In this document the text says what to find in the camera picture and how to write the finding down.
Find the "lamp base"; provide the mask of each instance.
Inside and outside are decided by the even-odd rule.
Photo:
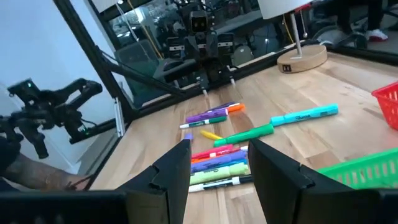
[[[315,68],[328,59],[326,47],[323,45],[308,45],[302,47],[302,56],[297,55],[297,50],[291,50],[281,55],[278,68],[282,73],[297,73]]]

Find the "wooden tabletop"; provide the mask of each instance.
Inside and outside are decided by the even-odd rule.
[[[395,67],[328,54],[320,67],[307,72],[282,74],[277,67],[170,106],[134,121],[109,158],[91,189],[115,189],[140,173],[178,143],[186,133],[194,136],[192,152],[212,147],[200,130],[229,136],[267,124],[271,116],[338,103],[340,113],[275,128],[261,138],[297,161],[318,169],[384,151],[398,145],[371,92],[398,80]],[[246,105],[223,123],[178,128],[187,116],[229,101]],[[191,193],[184,223],[265,223],[252,184]]]

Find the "tattooed arm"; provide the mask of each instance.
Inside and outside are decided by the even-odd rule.
[[[33,161],[22,154],[17,156],[17,159],[7,167],[2,176],[30,189],[39,190],[63,190],[69,182],[75,183],[84,178]],[[85,184],[78,185],[77,190],[82,190]]]

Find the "yellow marker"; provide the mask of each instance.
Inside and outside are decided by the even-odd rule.
[[[213,134],[209,131],[205,131],[205,130],[200,130],[200,134],[202,134],[206,138],[210,138],[211,140],[219,140],[219,139],[223,138],[223,137],[219,137],[218,135]]]

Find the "green basket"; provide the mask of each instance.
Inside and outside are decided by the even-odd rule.
[[[318,172],[354,189],[397,188],[398,147],[325,167]]]

